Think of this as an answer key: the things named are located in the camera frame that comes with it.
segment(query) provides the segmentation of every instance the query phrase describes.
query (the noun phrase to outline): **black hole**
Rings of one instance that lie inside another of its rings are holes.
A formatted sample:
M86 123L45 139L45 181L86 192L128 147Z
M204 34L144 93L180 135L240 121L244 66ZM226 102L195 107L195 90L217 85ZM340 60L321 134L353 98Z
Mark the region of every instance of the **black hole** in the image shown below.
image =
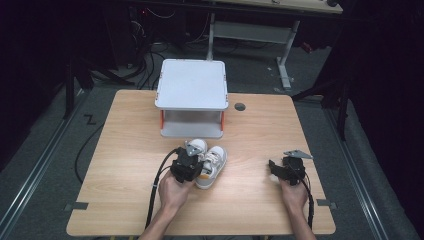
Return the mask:
M235 108L237 111L244 111L244 110L246 109L246 105L244 105L243 103L236 103L236 104L234 105L234 108Z

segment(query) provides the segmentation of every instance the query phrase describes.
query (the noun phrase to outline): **shoe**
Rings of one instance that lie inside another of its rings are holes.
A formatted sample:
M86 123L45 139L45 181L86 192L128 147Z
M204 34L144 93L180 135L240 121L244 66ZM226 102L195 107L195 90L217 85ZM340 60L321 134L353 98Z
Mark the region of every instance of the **shoe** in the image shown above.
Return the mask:
M203 139L193 139L190 142L185 142L186 151L189 156L198 155L199 161L203 161L206 150L208 149L208 144Z
M220 146L215 146L205 154L203 170L196 178L196 185L200 189L208 189L215 182L219 172L227 162L227 152Z

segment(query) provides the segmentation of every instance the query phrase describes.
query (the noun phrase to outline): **floor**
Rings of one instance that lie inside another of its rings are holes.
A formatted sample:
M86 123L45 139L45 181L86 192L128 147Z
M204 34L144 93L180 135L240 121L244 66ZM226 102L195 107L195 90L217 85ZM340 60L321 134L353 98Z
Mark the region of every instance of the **floor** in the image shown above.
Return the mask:
M91 91L77 87L76 109L68 120L62 118L62 90L0 173L0 213L4 216L0 239L109 239L69 236L66 225L71 212L66 207L77 198L81 186L77 175L85 175L114 94L119 89L136 89L150 72L143 89L154 89L162 57L205 59L205 46L200 42L180 49L157 42L154 53L145 57L148 71L129 79L133 86L97 79ZM226 64L229 92L292 96L313 85L331 51L318 49L308 54L293 48L286 63L292 89L286 91L275 61L281 49L278 44L222 42L215 46L214 59ZM116 73L124 76L132 71L122 68ZM379 167L353 106L348 106L347 140L343 142L334 131L337 109L322 109L319 100L311 96L295 102L337 228L334 234L318 239L419 239ZM90 116L94 124L88 124Z

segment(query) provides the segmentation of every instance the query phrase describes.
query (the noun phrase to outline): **white box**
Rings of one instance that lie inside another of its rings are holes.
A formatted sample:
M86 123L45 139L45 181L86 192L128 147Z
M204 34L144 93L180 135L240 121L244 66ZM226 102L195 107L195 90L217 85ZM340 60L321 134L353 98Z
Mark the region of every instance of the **white box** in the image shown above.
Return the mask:
M164 137L220 138L228 108L225 64L221 61L166 59L155 105Z

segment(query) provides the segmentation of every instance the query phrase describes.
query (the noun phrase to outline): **metal frame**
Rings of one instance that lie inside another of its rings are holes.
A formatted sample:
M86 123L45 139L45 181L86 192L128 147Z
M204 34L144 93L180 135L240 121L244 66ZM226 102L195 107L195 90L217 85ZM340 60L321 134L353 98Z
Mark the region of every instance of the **metal frame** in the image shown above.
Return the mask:
M210 18L209 46L206 60L213 60L213 39L215 37L285 44L285 47L282 51L282 56L277 57L276 62L280 72L283 89L291 90L290 78L287 74L285 64L289 56L294 38L296 37L299 24L300 21L296 20L294 21L294 24L291 28L282 28L215 21L215 14L212 13Z

